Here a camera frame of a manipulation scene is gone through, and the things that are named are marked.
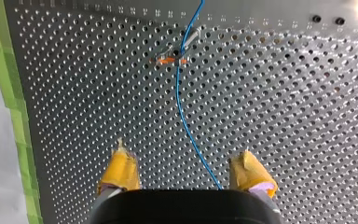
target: green tape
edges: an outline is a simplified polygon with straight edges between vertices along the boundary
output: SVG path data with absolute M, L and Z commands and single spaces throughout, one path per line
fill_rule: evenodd
M 30 224 L 43 224 L 27 106 L 11 44 L 4 0 L 0 0 L 0 88 L 13 123 L 28 221 Z

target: metal surface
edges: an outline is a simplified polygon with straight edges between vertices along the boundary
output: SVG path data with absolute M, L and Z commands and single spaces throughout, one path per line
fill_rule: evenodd
M 357 7 L 325 2 L 208 0 L 183 66 L 187 120 L 218 179 L 227 188 L 228 158 L 252 150 L 288 223 L 358 223 Z M 177 114 L 174 67 L 149 63 L 197 1 L 6 6 L 46 224 L 86 221 L 120 136 L 144 188 L 213 187 Z

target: blue cable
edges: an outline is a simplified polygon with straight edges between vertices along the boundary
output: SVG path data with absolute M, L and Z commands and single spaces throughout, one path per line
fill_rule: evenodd
M 193 18 L 191 19 L 190 23 L 187 26 L 187 29 L 186 29 L 186 32 L 185 32 L 185 35 L 184 35 L 184 37 L 182 39 L 182 44 L 181 44 L 181 54 L 182 55 L 185 53 L 185 42 L 187 40 L 188 33 L 190 33 L 190 29 L 193 26 L 194 21 L 199 16 L 200 11 L 201 11 L 201 9 L 202 9 L 202 7 L 204 5 L 204 2 L 205 2 L 204 0 L 201 0 L 199 8 L 197 8 L 196 13 L 194 14 Z M 180 103 L 180 98 L 179 98 L 179 80 L 180 80 L 180 68 L 179 68 L 179 65 L 177 65 L 177 67 L 176 67 L 176 103 L 177 103 L 177 106 L 178 106 L 180 119 L 182 120 L 183 126 L 185 127 L 185 130 L 186 130 L 186 133 L 190 137 L 191 143 L 193 144 L 194 149 L 196 150 L 197 154 L 199 155 L 200 160 L 201 160 L 202 164 L 204 165 L 205 169 L 211 175 L 211 177 L 212 177 L 214 183 L 216 184 L 217 188 L 218 189 L 223 189 L 222 186 L 220 185 L 219 181 L 217 180 L 216 176 L 214 176 L 213 171 L 209 167 L 207 161 L 203 158 L 199 148 L 197 147 L 196 140 L 194 140 L 193 136 L 191 135 L 190 130 L 187 127 L 187 122 L 186 122 L 185 116 L 183 115 L 183 109 L 182 109 L 182 105 Z

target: metal sheet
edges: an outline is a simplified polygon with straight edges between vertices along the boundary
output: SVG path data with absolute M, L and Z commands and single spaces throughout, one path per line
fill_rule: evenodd
M 209 0 L 183 66 L 187 120 L 219 180 L 252 150 L 288 223 L 358 223 L 356 4 Z M 174 67 L 149 63 L 179 44 L 196 1 L 6 5 L 45 223 L 85 222 L 120 136 L 144 188 L 213 188 L 177 114 Z

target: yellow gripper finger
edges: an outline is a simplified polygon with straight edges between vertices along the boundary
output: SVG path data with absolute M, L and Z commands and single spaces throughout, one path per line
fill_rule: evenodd
M 98 195 L 101 194 L 103 188 L 109 186 L 126 190 L 141 187 L 137 160 L 124 148 L 121 138 L 118 139 L 118 149 L 113 151 L 112 159 L 98 185 Z

